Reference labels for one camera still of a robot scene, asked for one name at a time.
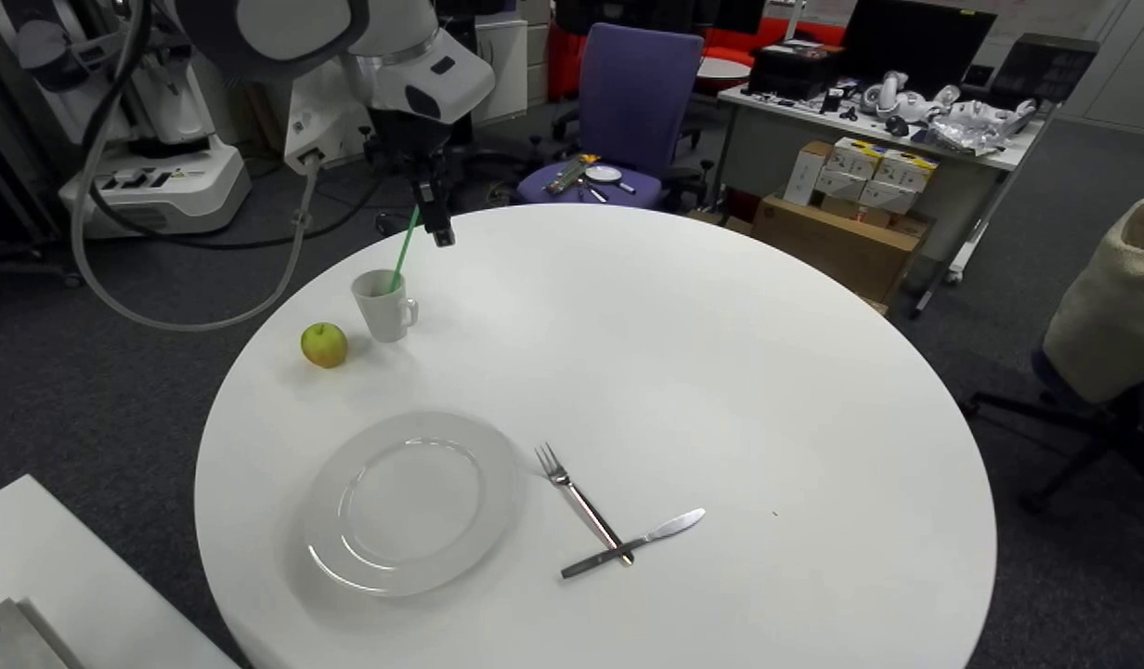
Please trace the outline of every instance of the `gray floor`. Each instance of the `gray floor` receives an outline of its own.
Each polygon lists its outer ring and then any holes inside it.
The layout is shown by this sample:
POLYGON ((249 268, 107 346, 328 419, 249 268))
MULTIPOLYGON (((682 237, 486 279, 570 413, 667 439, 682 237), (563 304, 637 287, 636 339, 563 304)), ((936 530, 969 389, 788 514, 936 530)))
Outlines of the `gray floor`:
MULTIPOLYGON (((546 119, 551 113, 486 136, 527 145, 546 119)), ((709 134, 689 164, 715 151, 723 114, 700 107, 699 119, 709 134)), ((1055 295, 1098 230, 1144 193, 1140 141, 1062 130, 1038 161, 1047 172, 1021 180, 969 281, 943 290, 925 321, 901 325, 953 394, 1037 394, 1025 352, 1055 295), (1067 161, 1098 149, 1105 164, 1062 172, 1067 161)), ((366 180, 362 167, 331 175, 320 221, 351 203, 366 180)), ((229 237, 278 230, 292 185, 286 175, 262 180, 229 237)), ((313 243, 296 279, 397 230, 406 209, 406 183, 385 180, 345 230, 313 243)), ((278 263, 281 249, 229 258, 138 243, 95 249, 95 268, 123 299, 174 321, 223 317, 256 300, 278 263)), ((249 326, 204 339, 152 335, 115 321, 90 290, 53 279, 5 279, 0 295, 0 488, 33 473, 193 626, 232 649, 195 560, 193 466, 211 394, 249 326)), ((996 482, 1004 553, 972 664, 1144 664, 1140 478, 1113 462, 1067 491, 1051 514, 1030 517, 1016 494, 1037 488, 1071 442, 984 425, 979 455, 996 482)))

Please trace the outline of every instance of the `green apple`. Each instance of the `green apple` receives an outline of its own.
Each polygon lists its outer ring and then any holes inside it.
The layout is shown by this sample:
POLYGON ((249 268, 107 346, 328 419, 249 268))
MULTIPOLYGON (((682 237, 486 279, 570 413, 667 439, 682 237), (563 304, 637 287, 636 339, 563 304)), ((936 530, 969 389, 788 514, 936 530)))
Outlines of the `green apple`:
POLYGON ((301 348, 317 369, 343 369, 348 356, 348 339, 333 325, 313 325, 301 335, 301 348))

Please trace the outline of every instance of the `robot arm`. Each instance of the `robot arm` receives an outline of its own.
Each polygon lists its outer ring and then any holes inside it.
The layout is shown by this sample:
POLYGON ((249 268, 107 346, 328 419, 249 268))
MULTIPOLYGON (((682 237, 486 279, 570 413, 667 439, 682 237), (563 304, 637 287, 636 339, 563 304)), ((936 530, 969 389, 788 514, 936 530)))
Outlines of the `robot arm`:
MULTIPOLYGON (((168 14, 239 78, 286 82, 343 61, 379 149, 406 157, 424 228, 439 245, 452 245, 439 161, 448 125, 489 98, 495 69, 439 29, 429 0, 168 0, 168 14)), ((286 157, 289 167, 296 161, 331 164, 333 157, 328 149, 286 157)))

